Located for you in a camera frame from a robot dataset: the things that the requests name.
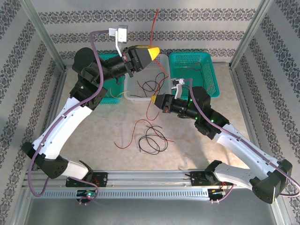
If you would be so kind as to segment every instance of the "white plastic basket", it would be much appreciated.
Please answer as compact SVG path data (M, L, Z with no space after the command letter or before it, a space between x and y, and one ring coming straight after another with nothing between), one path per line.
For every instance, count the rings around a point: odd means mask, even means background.
M169 58L165 54L159 54L156 59L159 61L161 66L165 69L165 71L170 74L170 67L169 67ZM124 81L124 91L128 91L124 93L124 97L128 100L131 100L134 103L139 103L139 102L147 102L151 100L151 96L154 94L154 91L152 92L146 92L144 93L144 90L139 86L143 86L143 84L147 81L154 81L155 77L159 74L162 73L163 71L159 67L159 65L155 62L152 61L145 69L138 73L134 73L133 77L129 77L128 74L126 74L126 78ZM160 74L156 81L159 83L162 79L164 78L163 74ZM155 87L154 82L149 82L148 83L150 87L153 89ZM144 85L145 89L151 90L149 86ZM171 78L168 77L165 79L164 85L162 85L159 94L171 94Z

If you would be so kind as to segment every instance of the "metal linear rail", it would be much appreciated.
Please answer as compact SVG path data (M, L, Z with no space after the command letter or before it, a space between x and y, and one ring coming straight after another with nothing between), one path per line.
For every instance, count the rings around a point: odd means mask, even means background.
M160 170L160 171L95 171L108 173L105 189L181 189L192 187L186 173L203 170ZM42 189L47 176L42 171L32 172L32 183L35 189ZM28 187L27 174L22 183L22 189ZM60 176L49 180L47 189L78 189L65 187L66 177ZM202 188L218 188L218 186L203 186Z

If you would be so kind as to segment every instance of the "patterned wall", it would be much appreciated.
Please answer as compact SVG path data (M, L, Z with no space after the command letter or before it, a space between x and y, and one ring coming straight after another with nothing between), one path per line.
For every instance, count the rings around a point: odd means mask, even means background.
M14 211L29 161L21 151L37 138L60 71L18 0L0 0L0 225Z
M293 164L300 181L300 1L276 0L235 68L260 147ZM289 184L286 192L293 193ZM285 198L292 224L300 199Z
M204 51L214 61L229 62L261 0L32 0L64 60L90 47L88 34L127 24L130 45L149 44L159 9L153 44L170 54ZM101 53L116 53L114 38L95 37Z

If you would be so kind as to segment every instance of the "teal plastic basket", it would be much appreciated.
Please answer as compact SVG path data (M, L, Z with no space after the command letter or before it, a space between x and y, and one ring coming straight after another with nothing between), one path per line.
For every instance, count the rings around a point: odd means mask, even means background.
M103 60L108 60L116 55L117 54L99 54L99 56ZM124 81L123 77L121 79L119 79L120 83L122 83L123 81ZM103 87L107 89L107 94L105 95L105 97L102 99L102 101L100 103L101 104L118 104L119 99L112 97L112 95L117 97L120 93L122 93L124 90L124 84L117 85L116 79L111 79L109 81L106 81L103 84Z
M211 57L206 52L177 52L169 56L171 78L192 78L193 87L201 86L207 93L216 98L220 94ZM182 89L181 98L188 99L188 89Z

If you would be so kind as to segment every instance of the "purple cable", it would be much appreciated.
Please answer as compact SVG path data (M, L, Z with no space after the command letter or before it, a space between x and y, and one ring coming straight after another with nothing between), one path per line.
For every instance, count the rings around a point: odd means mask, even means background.
M59 124L60 121L62 121L65 116L68 116L68 114L75 108L77 107L80 107L82 104L92 100L96 95L98 95L103 87L103 82L104 82L104 78L103 78L103 70L102 70L102 66L101 66L101 62L100 62L100 58L98 56L98 52L97 52L97 49L95 47L95 44L94 44L94 41L93 41L93 36L96 35L96 34L104 34L104 33L108 33L108 30L100 30L100 31L93 31L90 33L90 44L92 45L92 49L93 49L93 52L94 52L94 55L95 55L95 58L96 58L96 61L97 61L97 64L98 64L98 68L99 68L99 73L100 73L100 84L99 84L99 87L97 89L97 91L92 94L92 96L88 97L87 99L81 101L80 103L72 106L71 108L69 108L65 113L64 113L64 116L61 116L59 117L55 123L49 128L48 132L45 134L44 138L42 139L40 145L38 146L36 152L34 153L31 161L30 161L30 164L29 164L29 168L28 168L28 185L29 185L29 189L30 191L32 192L32 194L36 197L40 197L44 194L45 190L46 190L46 186L47 186L47 183L49 181L49 177L47 178L45 184L44 184L44 187L43 187L43 190L40 194L36 193L34 188L33 188L33 185L32 185L32 180L31 180L31 170L32 170L32 167L33 167L33 164L34 164L34 161L36 159L36 157L38 156L38 153L41 151L42 149L42 145L43 143L45 143L45 141L47 140L48 136L50 135L50 133L53 131L53 129ZM86 182L86 181L83 181L83 180L79 180L79 179L76 179L76 178L72 178L74 180L77 180L77 181L80 181L82 183L86 183L86 184L90 184L90 185L93 185L93 186L96 186L95 184L93 183L90 183L90 182Z
M210 119L204 114L204 112L201 110L201 108L199 107L199 105L196 102L196 99L194 97L193 94L193 89L192 89L192 83L193 83L193 79L189 78L189 79L185 79L184 81L188 81L189 82L189 92L191 94L192 100L194 102L194 105L196 106L197 110L199 111L199 113L203 116L203 118L211 125L213 125L214 127L218 128L219 130L231 135L232 137L236 138L236 139L240 139L239 136L231 133L228 130L225 130L224 128L218 126L217 124L213 123L210 121ZM294 183L294 185L297 187L298 190L300 190L300 185L298 184L297 181L295 181L290 175L286 174L285 172L283 172L281 169L279 169L277 166L275 166L273 163L271 163L264 155L262 155L260 152L258 152L255 148L253 148L250 144L248 144L245 140L241 139L241 142L243 142L247 147L249 147L252 151L254 151L257 155L259 155L264 161L266 161L268 164L270 164L274 169L278 170L282 175L284 175L287 179L289 179L292 183ZM298 191L295 194L280 194L281 196L285 196L285 197L298 197L300 195L300 191Z

